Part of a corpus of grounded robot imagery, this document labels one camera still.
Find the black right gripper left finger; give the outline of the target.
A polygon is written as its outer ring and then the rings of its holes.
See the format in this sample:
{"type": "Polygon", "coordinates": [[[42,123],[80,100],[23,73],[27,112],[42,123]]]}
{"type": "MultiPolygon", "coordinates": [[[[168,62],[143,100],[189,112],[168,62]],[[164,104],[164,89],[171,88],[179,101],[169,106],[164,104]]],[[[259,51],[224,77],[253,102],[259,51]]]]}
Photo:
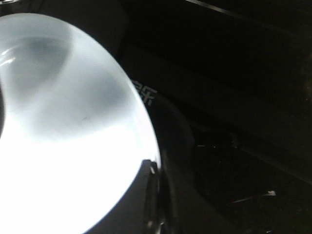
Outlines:
{"type": "Polygon", "coordinates": [[[158,167],[143,160],[129,189],[89,234],[157,234],[158,167]]]}

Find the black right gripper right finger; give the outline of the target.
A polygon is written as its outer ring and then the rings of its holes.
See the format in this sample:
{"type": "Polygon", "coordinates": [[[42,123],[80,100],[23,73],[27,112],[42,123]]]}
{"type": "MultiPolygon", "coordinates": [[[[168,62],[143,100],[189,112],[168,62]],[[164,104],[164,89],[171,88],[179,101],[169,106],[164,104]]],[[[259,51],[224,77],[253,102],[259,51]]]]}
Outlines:
{"type": "Polygon", "coordinates": [[[229,223],[189,184],[178,166],[161,152],[165,220],[172,234],[233,234],[229,223]]]}

